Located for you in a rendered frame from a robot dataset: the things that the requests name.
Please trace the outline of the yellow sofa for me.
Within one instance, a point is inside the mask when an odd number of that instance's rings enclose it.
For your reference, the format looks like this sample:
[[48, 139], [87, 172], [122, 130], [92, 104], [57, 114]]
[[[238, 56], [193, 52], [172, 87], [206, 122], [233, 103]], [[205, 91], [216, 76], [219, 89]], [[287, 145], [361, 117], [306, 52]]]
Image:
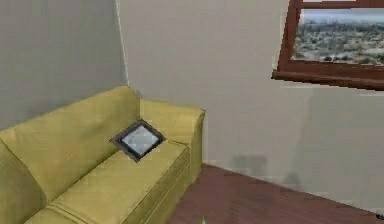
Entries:
[[[0, 131], [0, 224], [166, 224], [200, 173], [204, 116], [121, 86]], [[139, 119], [166, 140], [135, 162], [110, 139]]]

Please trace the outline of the black framed tablet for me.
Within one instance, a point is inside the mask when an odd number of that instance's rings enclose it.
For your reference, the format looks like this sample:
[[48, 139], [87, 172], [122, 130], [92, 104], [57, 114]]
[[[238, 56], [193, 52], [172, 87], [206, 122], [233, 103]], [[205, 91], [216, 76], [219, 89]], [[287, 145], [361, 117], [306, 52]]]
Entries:
[[163, 134], [145, 120], [139, 119], [112, 137], [110, 142], [135, 162], [139, 162], [165, 140]]

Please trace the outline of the brown framed window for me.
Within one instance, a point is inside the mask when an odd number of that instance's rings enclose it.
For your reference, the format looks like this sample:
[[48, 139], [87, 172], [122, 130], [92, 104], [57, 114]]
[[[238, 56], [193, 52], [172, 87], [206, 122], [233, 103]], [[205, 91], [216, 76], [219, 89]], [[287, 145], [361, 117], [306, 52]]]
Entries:
[[289, 0], [272, 78], [384, 91], [384, 0]]

